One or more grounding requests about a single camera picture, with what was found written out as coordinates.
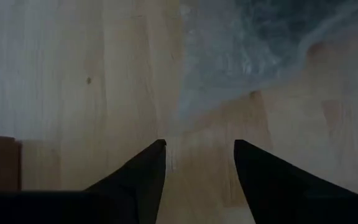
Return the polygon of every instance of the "translucent plastic wrap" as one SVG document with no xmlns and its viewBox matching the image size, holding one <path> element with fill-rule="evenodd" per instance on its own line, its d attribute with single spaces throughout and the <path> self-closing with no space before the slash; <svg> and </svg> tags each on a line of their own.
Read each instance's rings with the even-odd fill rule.
<svg viewBox="0 0 358 224">
<path fill-rule="evenodd" d="M 181 16 L 186 120 L 290 78 L 312 45 L 358 22 L 358 1 L 182 0 Z"/>
</svg>

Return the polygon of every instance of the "wood grain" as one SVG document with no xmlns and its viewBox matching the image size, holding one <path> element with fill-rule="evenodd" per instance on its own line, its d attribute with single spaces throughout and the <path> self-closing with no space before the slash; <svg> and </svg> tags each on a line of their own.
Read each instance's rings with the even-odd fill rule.
<svg viewBox="0 0 358 224">
<path fill-rule="evenodd" d="M 358 192 L 358 40 L 183 131 L 179 2 L 0 0 L 0 136 L 23 142 L 23 188 L 83 189 L 165 138 L 158 223 L 254 222 L 235 139 Z"/>
</svg>

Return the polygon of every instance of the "light wood plank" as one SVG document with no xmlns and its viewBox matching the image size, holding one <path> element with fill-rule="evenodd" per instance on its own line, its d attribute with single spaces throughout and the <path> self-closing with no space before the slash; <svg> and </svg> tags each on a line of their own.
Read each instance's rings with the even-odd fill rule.
<svg viewBox="0 0 358 224">
<path fill-rule="evenodd" d="M 102 12 L 102 0 L 60 5 L 63 189 L 85 189 L 108 174 Z"/>
<path fill-rule="evenodd" d="M 104 7 L 106 145 L 109 171 L 157 139 L 149 41 L 144 16 L 115 21 Z"/>
<path fill-rule="evenodd" d="M 23 188 L 60 187 L 56 1 L 0 1 L 0 135 L 23 140 Z"/>
<path fill-rule="evenodd" d="M 358 192 L 358 97 L 323 102 L 343 186 Z"/>
<path fill-rule="evenodd" d="M 104 8 L 107 10 L 106 22 L 128 19 L 145 15 L 146 0 L 103 0 Z"/>
<path fill-rule="evenodd" d="M 170 16 L 160 0 L 148 1 L 146 6 L 158 135 L 166 136 L 174 131 L 172 121 L 181 86 L 181 19 Z"/>
<path fill-rule="evenodd" d="M 337 158 L 329 143 L 320 101 L 311 96 L 263 96 L 272 152 L 301 169 L 338 184 Z"/>
</svg>

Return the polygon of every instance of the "wooden floor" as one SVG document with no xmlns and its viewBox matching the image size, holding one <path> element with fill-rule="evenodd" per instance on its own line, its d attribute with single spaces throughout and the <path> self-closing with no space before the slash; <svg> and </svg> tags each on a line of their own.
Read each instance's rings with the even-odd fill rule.
<svg viewBox="0 0 358 224">
<path fill-rule="evenodd" d="M 0 0 L 0 135 L 24 143 L 25 189 L 83 189 L 168 142 L 158 223 L 252 223 L 232 158 L 245 139 L 358 192 L 358 80 L 322 47 L 281 85 L 175 131 L 179 0 Z"/>
</svg>

